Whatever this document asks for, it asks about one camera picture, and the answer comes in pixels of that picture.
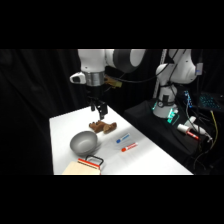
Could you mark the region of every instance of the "metal bowl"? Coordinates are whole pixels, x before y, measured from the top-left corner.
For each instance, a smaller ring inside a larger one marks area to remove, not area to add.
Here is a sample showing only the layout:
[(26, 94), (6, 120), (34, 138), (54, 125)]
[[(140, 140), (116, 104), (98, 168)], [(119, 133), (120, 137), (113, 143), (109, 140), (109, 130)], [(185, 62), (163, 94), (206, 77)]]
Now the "metal bowl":
[(70, 148), (78, 156), (87, 156), (93, 153), (97, 147), (97, 135), (91, 131), (77, 134), (70, 142)]

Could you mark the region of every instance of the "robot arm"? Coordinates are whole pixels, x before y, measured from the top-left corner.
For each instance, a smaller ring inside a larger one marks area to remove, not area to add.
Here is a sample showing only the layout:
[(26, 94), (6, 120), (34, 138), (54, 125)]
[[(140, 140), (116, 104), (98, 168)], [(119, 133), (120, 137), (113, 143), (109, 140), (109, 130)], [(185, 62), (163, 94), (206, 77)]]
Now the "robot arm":
[(173, 83), (189, 84), (201, 73), (201, 71), (196, 71), (191, 53), (192, 49), (170, 49), (169, 56), (173, 59), (174, 63), (158, 67), (156, 73), (160, 73), (158, 75), (160, 94), (153, 111), (157, 117), (169, 118), (168, 116), (174, 107), (175, 96), (177, 94), (177, 89)]
[(99, 111), (100, 120), (104, 119), (107, 105), (100, 98), (103, 96), (105, 67), (111, 66), (124, 73), (131, 73), (138, 68), (146, 49), (78, 49), (81, 60), (81, 72), (70, 77), (74, 84), (85, 84), (92, 111)]

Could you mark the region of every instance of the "white table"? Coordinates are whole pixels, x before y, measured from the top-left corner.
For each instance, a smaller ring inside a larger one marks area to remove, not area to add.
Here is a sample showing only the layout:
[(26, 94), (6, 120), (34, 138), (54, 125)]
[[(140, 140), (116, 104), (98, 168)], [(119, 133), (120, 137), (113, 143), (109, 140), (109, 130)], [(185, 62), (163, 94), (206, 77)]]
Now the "white table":
[[(98, 111), (91, 112), (90, 107), (50, 119), (55, 175), (61, 175), (71, 161), (80, 158), (70, 149), (71, 139), (82, 131), (91, 131), (89, 124), (98, 120)], [(118, 128), (108, 135), (97, 134), (99, 150), (95, 156), (104, 159), (102, 175), (192, 175), (110, 107), (104, 122), (117, 122)], [(123, 153), (115, 140), (126, 133), (139, 146)]]

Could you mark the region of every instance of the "blue label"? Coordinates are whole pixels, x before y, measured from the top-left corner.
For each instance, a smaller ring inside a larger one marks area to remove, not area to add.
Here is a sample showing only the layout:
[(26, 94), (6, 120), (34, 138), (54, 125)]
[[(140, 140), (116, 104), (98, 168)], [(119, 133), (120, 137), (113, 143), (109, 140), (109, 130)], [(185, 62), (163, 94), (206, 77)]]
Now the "blue label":
[(125, 140), (126, 138), (128, 138), (130, 135), (126, 135), (125, 137), (123, 137), (122, 139), (118, 139), (117, 143), (120, 143), (121, 141)]

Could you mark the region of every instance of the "marker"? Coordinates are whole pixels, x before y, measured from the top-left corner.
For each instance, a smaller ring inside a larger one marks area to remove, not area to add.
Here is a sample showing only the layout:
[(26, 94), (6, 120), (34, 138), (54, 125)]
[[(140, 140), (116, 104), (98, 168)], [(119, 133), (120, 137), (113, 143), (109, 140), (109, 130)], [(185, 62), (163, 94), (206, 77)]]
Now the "marker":
[(133, 143), (133, 144), (129, 145), (128, 147), (123, 148), (121, 151), (126, 152), (132, 148), (135, 148), (136, 146), (138, 146), (138, 143)]
[(118, 140), (116, 141), (117, 144), (121, 143), (122, 141), (124, 141), (125, 139), (127, 139), (129, 136), (130, 136), (130, 134), (128, 133), (128, 134), (126, 134), (124, 137), (118, 139)]
[(199, 137), (197, 135), (192, 134), (191, 132), (187, 131), (187, 135), (190, 135), (192, 138), (199, 140)]

